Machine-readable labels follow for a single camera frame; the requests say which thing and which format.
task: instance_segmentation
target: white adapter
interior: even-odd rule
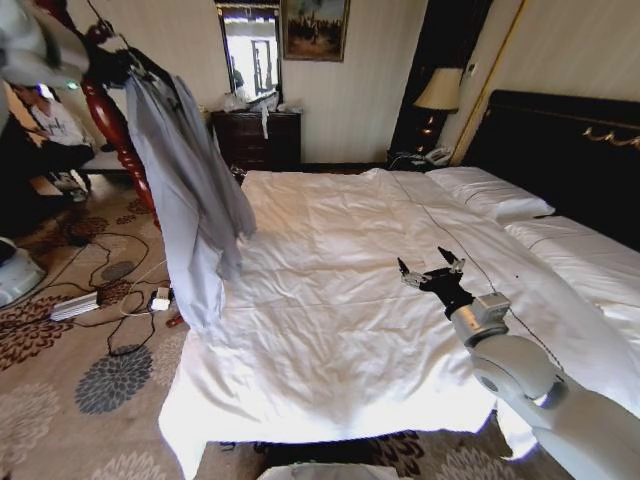
[[[160,287],[155,292],[153,300],[151,300],[151,310],[169,310],[171,305],[171,289]]]

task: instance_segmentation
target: wooden dresser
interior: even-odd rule
[[[216,129],[220,150],[229,166],[244,170],[300,170],[299,113],[269,114],[265,139],[262,115],[254,112],[213,112],[209,128]]]

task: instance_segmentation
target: man sitting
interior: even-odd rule
[[[74,201],[85,200],[84,191],[69,171],[95,156],[88,136],[61,103],[43,97],[38,87],[14,86],[14,91],[41,127],[27,130],[45,139],[40,148],[42,156],[51,162],[53,184]],[[88,179],[83,180],[89,188]]]

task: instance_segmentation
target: mirror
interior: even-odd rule
[[[278,1],[217,2],[231,91],[246,102],[280,92]]]

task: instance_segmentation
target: carved wooden post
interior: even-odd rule
[[[35,3],[65,27],[77,35],[83,36],[67,12],[67,0],[36,0]],[[140,157],[131,142],[131,137],[129,137],[127,121],[99,82],[85,75],[81,86],[87,99],[91,118],[93,118],[105,138],[115,147],[118,152],[118,160],[131,175],[138,196],[144,205],[153,212],[154,222],[159,227],[144,165],[142,165]]]

